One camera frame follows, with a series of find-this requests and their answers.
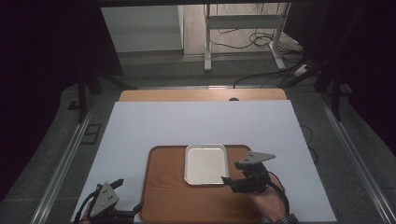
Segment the gray floor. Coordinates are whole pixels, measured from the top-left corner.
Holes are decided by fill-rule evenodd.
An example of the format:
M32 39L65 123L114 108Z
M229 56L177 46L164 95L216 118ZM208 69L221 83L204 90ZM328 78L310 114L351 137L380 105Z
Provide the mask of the gray floor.
M119 77L119 79L140 89L186 86L204 88L212 85L231 87L240 77L276 70L275 63L268 53L239 56L218 55L214 57L211 73L204 72L203 57L122 54L120 61L125 77ZM270 77L276 78L265 83L265 88L276 87L283 78L278 75L262 75L241 81L237 88L259 88ZM311 136L310 132L302 127L308 145L318 153L316 166L338 223L383 223L320 105L319 96L313 89L315 79L311 77L285 91L293 104L300 124L312 130ZM112 107L118 101L122 91L108 81L103 79L100 81L103 89L97 97L90 120L91 125L102 125L99 138L92 145L79 145L56 201L49 211L47 223L67 223L70 220L91 169ZM8 196L0 203L0 223L28 223L31 220L77 128L78 112L67 110L69 104L77 100L75 86L64 91L57 117L46 137ZM348 104L347 98L341 101L341 116L362 158L394 208L396 206L395 157L356 114ZM92 137L89 135L82 139L85 143L91 141Z

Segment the wooden tray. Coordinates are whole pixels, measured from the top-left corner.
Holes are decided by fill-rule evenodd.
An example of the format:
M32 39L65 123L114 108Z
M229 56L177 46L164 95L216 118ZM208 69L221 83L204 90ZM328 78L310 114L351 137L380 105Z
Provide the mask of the wooden tray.
M244 178L233 163L249 151L226 146L230 177ZM186 146L155 147L148 155L140 218L146 223L251 223L262 220L254 203L229 186L193 186L184 180Z

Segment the wall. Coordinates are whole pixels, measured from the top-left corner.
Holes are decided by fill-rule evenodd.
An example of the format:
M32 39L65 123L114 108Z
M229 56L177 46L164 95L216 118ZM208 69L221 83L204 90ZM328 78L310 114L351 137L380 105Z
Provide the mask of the wall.
M182 49L180 8L103 7L117 52Z

